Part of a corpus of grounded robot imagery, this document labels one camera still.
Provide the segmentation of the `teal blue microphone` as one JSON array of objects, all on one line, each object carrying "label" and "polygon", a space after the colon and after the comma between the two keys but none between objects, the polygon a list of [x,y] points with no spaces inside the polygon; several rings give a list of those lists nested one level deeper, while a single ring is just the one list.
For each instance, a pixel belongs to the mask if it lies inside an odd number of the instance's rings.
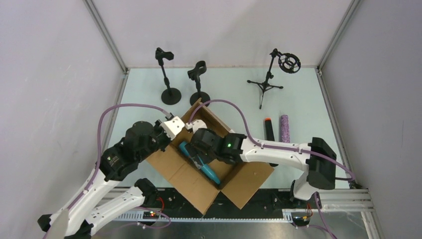
[{"label": "teal blue microphone", "polygon": [[186,141],[183,141],[179,144],[178,148],[180,149],[180,151],[187,157],[188,161],[196,168],[196,166],[193,164],[193,156],[195,155],[199,155],[203,162],[204,162],[204,166],[202,167],[202,169],[200,171],[202,171],[209,179],[211,179],[213,182],[215,182],[216,184],[220,184],[220,179],[218,178],[218,176],[216,175],[216,173],[208,166],[208,164],[212,161],[211,158],[199,151],[198,149],[196,149],[195,147],[192,146],[191,143],[188,143]]}]

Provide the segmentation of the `black orange-ring microphone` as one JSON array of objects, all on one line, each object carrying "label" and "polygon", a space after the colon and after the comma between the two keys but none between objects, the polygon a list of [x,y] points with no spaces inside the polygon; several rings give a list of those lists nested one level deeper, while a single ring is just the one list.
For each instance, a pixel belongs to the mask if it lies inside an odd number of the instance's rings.
[{"label": "black orange-ring microphone", "polygon": [[275,141],[272,121],[270,118],[264,119],[265,140]]}]

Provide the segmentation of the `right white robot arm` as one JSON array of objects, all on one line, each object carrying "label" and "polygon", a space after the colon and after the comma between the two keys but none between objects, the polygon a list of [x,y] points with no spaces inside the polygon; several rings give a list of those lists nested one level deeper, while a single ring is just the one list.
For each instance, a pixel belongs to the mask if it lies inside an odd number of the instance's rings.
[{"label": "right white robot arm", "polygon": [[310,143],[283,143],[239,133],[221,137],[211,129],[200,128],[193,134],[191,145],[210,159],[227,164],[264,162],[301,170],[302,175],[291,186],[294,199],[307,201],[318,190],[335,189],[336,154],[319,137],[313,137]]}]

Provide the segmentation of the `brown cardboard box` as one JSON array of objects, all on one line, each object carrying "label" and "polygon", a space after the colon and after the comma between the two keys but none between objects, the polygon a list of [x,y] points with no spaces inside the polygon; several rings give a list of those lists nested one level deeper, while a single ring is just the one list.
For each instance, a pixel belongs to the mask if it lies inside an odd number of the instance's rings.
[{"label": "brown cardboard box", "polygon": [[203,215],[219,193],[242,209],[274,171],[264,162],[229,165],[215,159],[210,167],[221,180],[217,185],[179,150],[179,144],[189,142],[192,136],[193,133],[182,129],[165,151],[158,150],[146,161]]}]

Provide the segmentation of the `black round-base mic stand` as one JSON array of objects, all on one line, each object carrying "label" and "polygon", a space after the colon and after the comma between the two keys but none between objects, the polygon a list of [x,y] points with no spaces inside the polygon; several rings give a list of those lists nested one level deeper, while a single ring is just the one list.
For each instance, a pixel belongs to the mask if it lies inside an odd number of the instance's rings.
[{"label": "black round-base mic stand", "polygon": [[164,83],[166,86],[166,89],[161,95],[161,100],[166,105],[175,105],[181,99],[181,92],[176,88],[170,87],[170,81],[164,68],[164,59],[171,61],[174,59],[174,54],[171,51],[164,51],[160,47],[157,47],[155,50],[155,59],[158,61],[158,64],[161,67]]}]

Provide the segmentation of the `purple glitter microphone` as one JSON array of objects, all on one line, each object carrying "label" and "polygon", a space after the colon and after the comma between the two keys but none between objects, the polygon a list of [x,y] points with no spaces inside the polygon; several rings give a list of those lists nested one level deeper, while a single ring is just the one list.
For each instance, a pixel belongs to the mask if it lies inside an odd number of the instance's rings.
[{"label": "purple glitter microphone", "polygon": [[289,118],[287,115],[281,115],[279,130],[280,142],[290,143],[290,127]]}]

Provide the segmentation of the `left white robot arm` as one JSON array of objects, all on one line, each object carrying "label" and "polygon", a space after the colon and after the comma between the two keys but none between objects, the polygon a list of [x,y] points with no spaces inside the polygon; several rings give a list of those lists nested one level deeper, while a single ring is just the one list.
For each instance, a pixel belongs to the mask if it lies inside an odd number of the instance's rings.
[{"label": "left white robot arm", "polygon": [[147,121],[134,123],[118,143],[103,152],[90,178],[64,207],[54,214],[40,216],[37,223],[41,230],[51,232],[62,212],[68,211],[60,238],[90,239],[126,211],[154,202],[157,198],[155,186],[148,179],[141,178],[120,196],[103,205],[98,204],[143,160],[159,150],[164,151],[183,127],[179,117],[164,122],[157,120],[155,124]]}]

